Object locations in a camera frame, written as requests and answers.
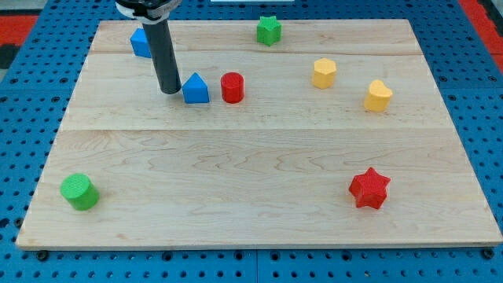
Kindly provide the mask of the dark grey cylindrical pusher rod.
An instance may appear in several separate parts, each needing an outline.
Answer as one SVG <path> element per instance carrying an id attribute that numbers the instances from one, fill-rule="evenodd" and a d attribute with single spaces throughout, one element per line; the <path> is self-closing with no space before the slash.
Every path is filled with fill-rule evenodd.
<path id="1" fill-rule="evenodd" d="M 160 90 L 176 94 L 182 88 L 173 42 L 167 20 L 143 24 Z"/>

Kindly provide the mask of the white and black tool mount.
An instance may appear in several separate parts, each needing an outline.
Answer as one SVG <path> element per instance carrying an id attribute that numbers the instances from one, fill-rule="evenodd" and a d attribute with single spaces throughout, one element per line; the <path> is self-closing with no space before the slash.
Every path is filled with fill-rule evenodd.
<path id="1" fill-rule="evenodd" d="M 125 17 L 142 24 L 158 24 L 167 20 L 182 0 L 115 0 L 116 8 Z"/>

